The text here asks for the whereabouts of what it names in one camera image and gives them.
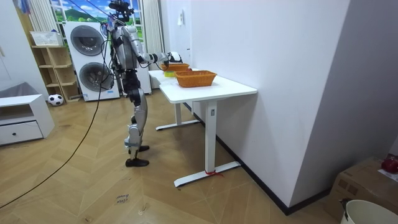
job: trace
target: white bucket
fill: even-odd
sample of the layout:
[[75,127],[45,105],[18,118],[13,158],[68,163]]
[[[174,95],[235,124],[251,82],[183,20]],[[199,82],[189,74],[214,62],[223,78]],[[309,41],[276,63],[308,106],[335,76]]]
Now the white bucket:
[[397,224],[398,215],[380,205],[364,200],[346,202],[341,224]]

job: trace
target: washing machine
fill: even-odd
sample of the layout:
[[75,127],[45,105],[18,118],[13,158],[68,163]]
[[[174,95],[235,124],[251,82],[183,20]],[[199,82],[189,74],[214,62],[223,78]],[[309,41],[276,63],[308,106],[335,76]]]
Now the washing machine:
[[81,92],[85,101],[119,98],[117,81],[111,75],[111,70],[103,68],[111,61],[110,47],[103,44],[106,37],[101,33],[99,22],[66,22],[63,25],[67,37],[70,55],[76,69]]

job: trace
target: cabinet drawer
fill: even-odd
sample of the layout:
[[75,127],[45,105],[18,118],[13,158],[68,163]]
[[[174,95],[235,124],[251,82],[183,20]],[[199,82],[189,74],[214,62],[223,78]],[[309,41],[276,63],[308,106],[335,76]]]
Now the cabinet drawer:
[[42,138],[36,121],[0,126],[0,145]]

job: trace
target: humanoid robot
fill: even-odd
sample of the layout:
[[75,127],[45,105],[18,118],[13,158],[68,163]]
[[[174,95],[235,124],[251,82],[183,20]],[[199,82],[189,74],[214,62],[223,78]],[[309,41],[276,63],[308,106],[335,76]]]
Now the humanoid robot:
[[109,7],[116,10],[116,13],[109,17],[106,25],[107,31],[111,34],[113,64],[111,68],[115,74],[121,77],[123,91],[134,103],[134,116],[131,117],[131,124],[128,127],[129,136],[124,140],[124,145],[129,148],[130,153],[126,167],[147,166],[149,161],[137,158],[138,152],[148,150],[149,146],[141,146],[148,107],[145,94],[136,75],[136,68],[138,65],[147,67],[156,62],[164,62],[166,65],[169,62],[182,63],[182,59],[176,52],[145,53],[138,38],[137,28],[125,25],[125,22],[129,21],[129,16],[134,13],[133,9],[128,8],[129,3],[114,0],[110,2]]

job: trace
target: desk foot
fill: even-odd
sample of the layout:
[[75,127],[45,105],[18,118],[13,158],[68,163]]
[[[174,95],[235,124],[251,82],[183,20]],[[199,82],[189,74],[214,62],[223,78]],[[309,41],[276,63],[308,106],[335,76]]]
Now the desk foot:
[[163,126],[157,127],[157,128],[156,128],[156,131],[160,131],[160,130],[168,129],[168,128],[175,128],[175,127],[179,127],[179,126],[184,126],[184,125],[187,125],[187,124],[196,124],[196,123],[199,123],[199,122],[200,122],[200,121],[198,121],[198,120],[192,120],[192,121],[184,121],[184,122],[181,122],[181,124],[168,124],[168,125],[163,125]]
[[[241,166],[240,163],[238,163],[236,161],[230,162],[230,163],[227,163],[227,164],[224,164],[224,165],[216,167],[216,172],[217,173],[224,172],[226,170],[229,170],[229,169],[232,169],[232,168],[236,168],[236,167],[239,167],[239,166]],[[210,177],[210,176],[211,175],[207,175],[205,173],[205,171],[202,171],[202,172],[199,172],[199,173],[196,173],[196,174],[192,174],[192,175],[189,175],[189,176],[186,176],[186,177],[181,177],[181,178],[175,180],[174,181],[174,186],[175,187],[181,187],[181,186],[184,186],[185,184],[189,184],[191,182],[203,179],[205,177]]]

